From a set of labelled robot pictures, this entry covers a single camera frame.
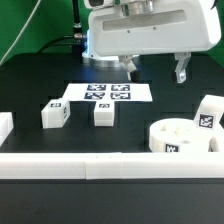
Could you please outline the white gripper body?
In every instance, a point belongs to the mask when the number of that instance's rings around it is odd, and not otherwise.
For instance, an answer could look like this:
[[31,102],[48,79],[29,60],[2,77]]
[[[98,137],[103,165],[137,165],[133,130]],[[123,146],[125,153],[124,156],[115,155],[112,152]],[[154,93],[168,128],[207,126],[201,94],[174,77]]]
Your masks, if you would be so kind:
[[99,56],[207,51],[221,39],[217,0],[153,0],[151,12],[122,5],[89,15],[89,48]]

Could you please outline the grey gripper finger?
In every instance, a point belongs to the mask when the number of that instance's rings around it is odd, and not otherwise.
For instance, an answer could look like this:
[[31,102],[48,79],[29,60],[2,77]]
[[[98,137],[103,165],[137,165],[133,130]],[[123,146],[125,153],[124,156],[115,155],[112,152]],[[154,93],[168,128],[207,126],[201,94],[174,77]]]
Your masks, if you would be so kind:
[[126,71],[130,81],[137,81],[139,79],[139,71],[132,61],[132,55],[124,55],[119,57],[121,67]]
[[191,53],[182,52],[174,54],[177,65],[174,71],[174,81],[176,83],[183,83],[186,81],[186,67],[190,61]]

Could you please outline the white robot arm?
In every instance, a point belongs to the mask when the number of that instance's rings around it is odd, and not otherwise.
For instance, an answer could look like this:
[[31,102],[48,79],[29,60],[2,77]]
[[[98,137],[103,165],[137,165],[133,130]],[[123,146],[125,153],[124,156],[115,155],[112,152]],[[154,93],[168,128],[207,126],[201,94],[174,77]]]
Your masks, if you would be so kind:
[[99,61],[116,57],[128,79],[139,79],[132,58],[172,53],[174,80],[186,80],[193,52],[207,51],[221,39],[218,0],[83,0],[88,17],[85,55]]

